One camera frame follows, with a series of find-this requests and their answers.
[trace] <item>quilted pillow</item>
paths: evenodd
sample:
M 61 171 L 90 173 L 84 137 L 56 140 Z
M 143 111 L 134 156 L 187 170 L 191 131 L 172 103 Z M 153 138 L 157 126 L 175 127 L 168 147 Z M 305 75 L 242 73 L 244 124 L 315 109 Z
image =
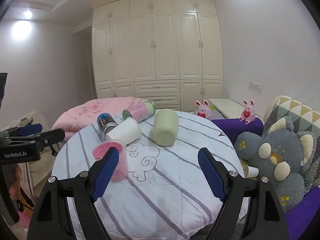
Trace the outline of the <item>quilted pillow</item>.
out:
M 315 156 L 309 169 L 303 174 L 305 193 L 307 193 L 314 186 L 320 184 L 320 114 L 299 101 L 288 96 L 282 96 L 273 106 L 272 112 L 265 123 L 264 133 L 283 116 L 292 118 L 295 133 L 310 131 L 317 138 Z

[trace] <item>round bed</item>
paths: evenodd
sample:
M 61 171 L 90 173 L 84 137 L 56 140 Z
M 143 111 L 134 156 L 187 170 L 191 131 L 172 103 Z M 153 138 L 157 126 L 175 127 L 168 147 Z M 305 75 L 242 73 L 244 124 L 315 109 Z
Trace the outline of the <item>round bed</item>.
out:
M 222 203 L 213 196 L 198 165 L 202 147 L 228 170 L 244 175 L 231 142 L 216 125 L 193 114 L 177 114 L 179 133 L 171 147 L 153 141 L 154 116 L 139 123 L 141 138 L 127 146 L 128 177 L 110 182 L 95 203 L 112 239 L 189 239 L 214 223 Z M 114 119 L 123 121 L 120 115 Z M 82 129 L 59 152 L 52 175 L 66 179 L 89 170 L 97 160 L 92 151 L 101 142 L 96 123 Z M 85 239 L 72 199 L 68 205 L 77 238 Z M 247 206 L 244 199 L 240 217 Z

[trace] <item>person's hand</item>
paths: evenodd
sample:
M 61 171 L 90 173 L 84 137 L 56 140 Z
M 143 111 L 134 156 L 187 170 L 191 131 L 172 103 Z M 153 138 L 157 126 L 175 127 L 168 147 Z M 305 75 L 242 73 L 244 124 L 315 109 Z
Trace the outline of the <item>person's hand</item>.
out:
M 22 175 L 22 170 L 20 168 L 20 166 L 18 165 L 16 172 L 14 174 L 15 176 L 15 181 L 11 184 L 10 188 L 9 188 L 9 195 L 10 198 L 12 200 L 17 200 L 18 198 L 20 198 L 21 196 L 21 192 L 20 192 L 20 179 L 21 179 L 21 175 Z

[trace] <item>pink bunny figurine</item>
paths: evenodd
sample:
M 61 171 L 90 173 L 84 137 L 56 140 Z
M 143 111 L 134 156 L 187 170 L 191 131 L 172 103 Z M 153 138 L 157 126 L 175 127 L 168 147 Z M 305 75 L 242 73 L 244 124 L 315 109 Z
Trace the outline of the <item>pink bunny figurine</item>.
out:
M 203 105 L 199 101 L 196 101 L 196 104 L 199 107 L 198 107 L 198 110 L 195 112 L 195 114 L 211 121 L 212 120 L 212 111 L 210 109 L 208 100 L 205 99 L 203 101 Z
M 244 110 L 242 111 L 240 121 L 245 121 L 245 124 L 249 124 L 256 119 L 256 110 L 254 109 L 253 101 L 250 104 L 247 101 L 243 101 L 245 104 Z

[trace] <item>wall socket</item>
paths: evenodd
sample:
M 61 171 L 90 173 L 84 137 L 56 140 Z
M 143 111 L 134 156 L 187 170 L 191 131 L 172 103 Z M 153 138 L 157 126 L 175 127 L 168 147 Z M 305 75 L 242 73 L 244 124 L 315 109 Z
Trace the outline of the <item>wall socket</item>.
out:
M 249 81 L 249 88 L 257 90 L 259 92 L 261 92 L 262 90 L 262 85 L 253 81 Z

